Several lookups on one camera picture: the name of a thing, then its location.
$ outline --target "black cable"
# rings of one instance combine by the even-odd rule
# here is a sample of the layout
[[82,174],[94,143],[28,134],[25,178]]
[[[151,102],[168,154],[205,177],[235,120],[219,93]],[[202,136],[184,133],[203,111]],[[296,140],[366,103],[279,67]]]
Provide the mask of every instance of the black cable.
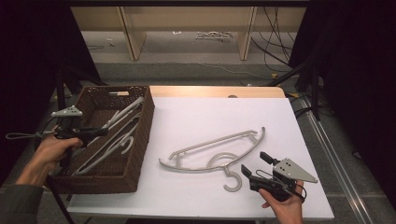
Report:
[[[50,118],[46,121],[44,124],[43,128],[40,130],[40,135],[44,133],[44,131],[47,129],[47,127],[50,125],[50,122],[53,121],[55,118]],[[35,150],[38,148],[39,144],[41,143],[41,138],[37,138],[35,140]],[[55,185],[53,184],[52,178],[47,175],[46,178],[47,185],[49,187],[49,190],[51,191],[53,197],[55,198],[56,203],[58,204],[59,208],[61,209],[62,213],[64,214],[64,217],[66,218],[67,222],[69,224],[75,224],[73,221],[73,218],[71,218],[69,212],[67,212],[66,207],[64,206],[64,202],[61,199],[61,196],[59,195],[58,190],[55,188]]]
[[293,95],[291,95],[291,94],[289,94],[289,93],[286,93],[286,92],[285,92],[285,96],[286,96],[286,98],[289,98],[289,97],[295,98]]
[[288,35],[289,35],[289,37],[290,37],[290,39],[291,39],[291,41],[293,41],[293,43],[295,42],[295,40],[294,40],[294,38],[290,35],[290,33],[288,32]]
[[47,176],[47,185],[49,186],[50,191],[52,192],[53,197],[55,198],[56,203],[58,204],[59,208],[61,208],[64,217],[67,219],[69,224],[75,224],[73,218],[70,216],[69,212],[67,212],[66,207],[64,206],[64,202],[59,195],[58,190],[55,188],[55,185],[52,182],[52,178],[48,175]]
[[[263,172],[263,173],[265,173],[266,175],[271,176],[273,179],[267,179],[267,178],[265,178],[263,175],[260,175],[259,172]],[[276,176],[271,175],[271,174],[265,172],[264,170],[257,170],[257,171],[256,171],[256,175],[258,175],[258,176],[261,177],[261,178],[267,179],[267,180],[270,181],[270,182],[279,184],[279,185],[281,185],[281,186],[283,186],[283,187],[287,186],[287,185],[286,185],[285,183],[283,183],[279,178],[277,178]]]
[[276,35],[277,39],[278,39],[279,42],[281,43],[281,48],[282,48],[284,54],[285,54],[285,49],[284,49],[282,40],[281,40],[281,38],[280,38],[280,35],[278,36],[278,34],[276,33],[275,26],[273,25],[273,23],[272,23],[270,17],[268,16],[268,13],[267,13],[265,7],[264,7],[263,9],[264,9],[265,15],[266,15],[266,17],[267,17],[267,20],[270,22],[270,25],[271,25],[271,28],[272,28],[272,31],[271,31],[270,37],[268,38],[268,42],[267,42],[267,44],[266,44],[266,46],[265,46],[265,49],[262,49],[262,50],[264,51],[264,64],[265,64],[265,66],[268,67],[270,70],[273,70],[273,71],[276,71],[276,72],[288,72],[288,71],[281,71],[281,70],[276,70],[276,69],[274,69],[274,68],[271,68],[271,67],[268,65],[267,61],[266,61],[266,53],[268,52],[268,51],[267,51],[268,45],[269,45],[269,43],[271,42],[271,38],[272,38],[272,35],[273,35],[273,34]]
[[83,224],[87,224],[91,221],[92,217],[88,217],[87,220],[85,220],[85,222]]
[[280,37],[280,32],[279,32],[279,23],[277,22],[278,7],[275,7],[275,20],[274,20],[274,23],[272,23],[272,21],[271,21],[269,15],[267,13],[267,10],[265,9],[265,7],[263,9],[264,9],[264,12],[265,12],[265,16],[267,17],[268,21],[270,22],[270,25],[271,25],[271,28],[272,28],[271,36],[272,36],[272,33],[274,33],[276,35],[276,37],[277,37],[277,39],[278,39],[278,41],[279,41],[279,43],[280,43],[280,45],[282,47],[283,53],[284,53],[286,59],[288,59],[288,57],[290,57],[290,56],[286,52],[285,46],[283,45],[282,38]]
[[320,93],[321,94],[319,95],[318,102],[321,103],[321,107],[319,107],[319,108],[328,108],[329,113],[325,113],[323,111],[319,111],[319,113],[321,115],[324,115],[324,116],[327,116],[327,117],[334,117],[334,113],[332,111],[331,105],[330,105],[329,101],[327,100],[327,98],[325,97],[325,94],[323,94],[322,91]]
[[262,32],[259,32],[259,35],[260,35],[260,37],[261,37],[265,42],[267,42],[267,43],[270,44],[270,45],[277,46],[277,47],[280,47],[280,48],[285,48],[285,49],[291,49],[291,48],[289,48],[289,47],[281,46],[281,45],[278,45],[278,44],[276,44],[276,43],[273,43],[273,42],[271,42],[271,41],[265,39],[265,37],[262,36]]
[[252,37],[250,38],[251,41],[253,41],[253,43],[256,45],[256,47],[260,50],[262,50],[264,53],[269,54],[271,57],[273,57],[274,59],[278,60],[280,63],[283,63],[285,65],[288,65],[288,63],[286,63],[285,61],[282,61],[281,59],[279,59],[278,57],[276,57],[274,54],[272,54],[271,52],[269,52],[266,49],[263,49],[262,46],[260,46]]
[[[329,105],[318,105],[319,109],[327,108],[327,107],[330,107],[330,106]],[[308,112],[308,111],[310,111],[312,109],[313,109],[312,106],[305,107],[305,108],[302,108],[302,109],[298,109],[298,110],[294,111],[294,115],[295,115],[296,118],[299,118],[303,113]]]
[[294,97],[293,99],[290,100],[290,104],[292,104],[294,101],[300,99],[300,97]]
[[305,202],[305,199],[306,199],[306,196],[307,196],[306,189],[305,189],[303,186],[299,185],[299,184],[296,184],[296,186],[302,188],[302,190],[304,191],[304,195],[305,195],[305,196],[303,196],[303,195],[300,194],[300,193],[297,193],[295,190],[292,190],[291,193],[294,194],[294,195],[296,195],[297,197],[299,197],[299,198],[303,201],[303,203],[304,203],[304,202]]

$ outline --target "brown woven basket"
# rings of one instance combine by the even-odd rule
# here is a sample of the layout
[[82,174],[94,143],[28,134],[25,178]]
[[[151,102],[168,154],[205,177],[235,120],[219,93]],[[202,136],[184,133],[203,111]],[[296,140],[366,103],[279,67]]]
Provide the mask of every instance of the brown woven basket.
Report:
[[[128,95],[110,94],[121,91],[128,92]],[[155,107],[149,87],[86,87],[76,103],[76,108],[83,112],[82,126],[101,128],[118,110],[127,107],[140,96],[143,96],[145,100],[134,113],[109,130],[107,136],[101,137],[82,150],[72,160],[66,172],[52,178],[59,193],[108,194],[137,190],[140,169],[149,143],[149,132]],[[117,149],[87,174],[71,175],[138,112],[141,112],[140,118],[135,119],[130,125],[131,127],[127,127],[119,134],[127,133],[138,122],[137,129],[133,134],[134,142],[129,151],[122,155],[121,152],[124,148]],[[105,151],[106,149],[102,150],[96,158]]]

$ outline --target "white tabletop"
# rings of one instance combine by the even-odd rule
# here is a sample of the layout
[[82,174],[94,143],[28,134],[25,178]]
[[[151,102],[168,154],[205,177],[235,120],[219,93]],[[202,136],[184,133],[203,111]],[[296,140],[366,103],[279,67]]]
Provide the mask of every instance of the white tabletop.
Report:
[[[154,97],[155,111],[147,152],[142,165],[137,192],[107,195],[74,195],[68,211],[98,216],[150,218],[253,219],[275,217],[271,209],[262,209],[263,198],[249,189],[242,176],[241,164],[253,173],[272,173],[273,166],[261,160],[265,151],[273,158],[290,158],[311,175],[318,177],[303,136],[286,98],[198,98]],[[265,127],[260,144],[242,160],[230,165],[230,171],[241,175],[243,186],[229,192],[234,178],[223,170],[209,173],[181,173],[160,165],[159,159],[170,162],[174,151],[212,139],[247,130],[258,132]],[[184,167],[199,167],[222,151],[237,155],[252,146],[248,138],[238,138],[215,147],[186,154]],[[307,198],[303,205],[306,220],[332,219],[320,180],[304,183]]]

